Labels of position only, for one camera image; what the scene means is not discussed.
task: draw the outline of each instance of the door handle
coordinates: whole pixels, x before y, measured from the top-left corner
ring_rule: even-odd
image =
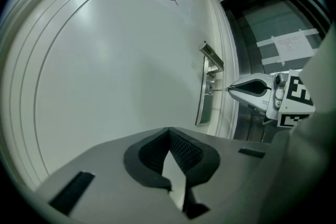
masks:
[[[214,74],[224,71],[224,63],[221,58],[215,53],[215,51],[209,46],[205,41],[200,44],[198,48],[201,53],[203,53],[209,59],[209,70],[208,74]]]

